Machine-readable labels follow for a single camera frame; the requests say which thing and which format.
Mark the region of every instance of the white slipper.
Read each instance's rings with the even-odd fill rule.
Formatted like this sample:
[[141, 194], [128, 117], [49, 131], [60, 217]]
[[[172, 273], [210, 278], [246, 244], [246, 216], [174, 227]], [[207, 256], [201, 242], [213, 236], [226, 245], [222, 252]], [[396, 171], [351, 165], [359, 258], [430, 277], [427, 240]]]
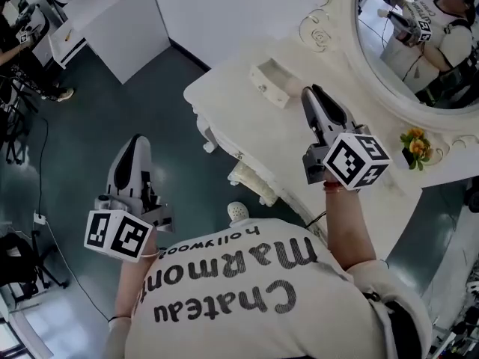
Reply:
[[68, 88], [64, 93], [62, 93], [58, 98], [57, 101], [61, 102], [66, 99], [69, 99], [73, 94], [75, 93], [75, 90], [72, 88]]
[[249, 219], [249, 211], [241, 202], [231, 202], [228, 205], [228, 215], [231, 218], [231, 224]]

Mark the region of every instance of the mirror frame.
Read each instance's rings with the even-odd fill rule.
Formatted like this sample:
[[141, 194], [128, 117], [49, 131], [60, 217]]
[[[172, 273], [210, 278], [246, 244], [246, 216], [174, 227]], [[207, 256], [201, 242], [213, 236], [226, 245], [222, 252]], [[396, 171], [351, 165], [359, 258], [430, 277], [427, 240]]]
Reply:
[[399, 118], [432, 132], [479, 132], [479, 105], [461, 109], [431, 108], [412, 101], [376, 75], [362, 51], [357, 0], [338, 2], [339, 14], [336, 17], [343, 52], [358, 79], [381, 104]]

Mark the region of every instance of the white sleeve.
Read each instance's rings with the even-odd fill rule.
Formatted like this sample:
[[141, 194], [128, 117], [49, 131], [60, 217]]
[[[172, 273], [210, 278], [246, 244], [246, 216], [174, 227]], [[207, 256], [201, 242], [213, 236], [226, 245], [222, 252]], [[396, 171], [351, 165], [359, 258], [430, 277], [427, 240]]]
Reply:
[[450, 34], [446, 34], [439, 47], [441, 53], [446, 57], [453, 67], [464, 61], [472, 50], [472, 33], [466, 27], [452, 28]]
[[389, 270], [386, 262], [380, 260], [359, 263], [347, 270], [347, 273], [353, 276], [354, 284], [361, 292], [375, 292], [382, 303], [396, 301], [411, 316], [425, 357], [432, 343], [433, 326], [419, 295], [401, 282]]
[[108, 323], [110, 333], [106, 340], [102, 359], [125, 358], [126, 337], [128, 336], [131, 324], [131, 318], [115, 318]]

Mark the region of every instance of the power outlet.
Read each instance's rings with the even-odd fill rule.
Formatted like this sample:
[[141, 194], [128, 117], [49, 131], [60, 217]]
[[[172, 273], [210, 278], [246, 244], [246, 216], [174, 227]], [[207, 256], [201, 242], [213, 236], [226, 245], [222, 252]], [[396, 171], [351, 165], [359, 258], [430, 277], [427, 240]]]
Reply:
[[37, 212], [34, 212], [33, 213], [33, 222], [35, 224], [46, 224], [46, 218], [44, 215], [41, 215], [41, 214], [37, 214]]

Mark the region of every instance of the person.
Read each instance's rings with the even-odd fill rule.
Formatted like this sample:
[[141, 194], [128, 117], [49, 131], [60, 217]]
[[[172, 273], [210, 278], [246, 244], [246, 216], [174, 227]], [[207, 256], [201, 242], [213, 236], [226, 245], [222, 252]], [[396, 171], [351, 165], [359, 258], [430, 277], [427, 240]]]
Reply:
[[[0, 12], [3, 12], [6, 2], [0, 0]], [[56, 87], [46, 78], [42, 64], [29, 49], [34, 45], [31, 38], [22, 44], [17, 40], [16, 33], [22, 26], [23, 22], [18, 22], [10, 27], [0, 14], [0, 75], [17, 80], [42, 98], [59, 102], [69, 99], [74, 89]]]
[[470, 56], [474, 0], [400, 0], [399, 5], [405, 18], [429, 23], [432, 37], [409, 47], [391, 36], [381, 59], [417, 93]]
[[358, 193], [324, 186], [327, 248], [241, 203], [229, 229], [159, 257], [150, 237], [122, 264], [103, 358], [425, 358], [426, 307], [377, 260]]

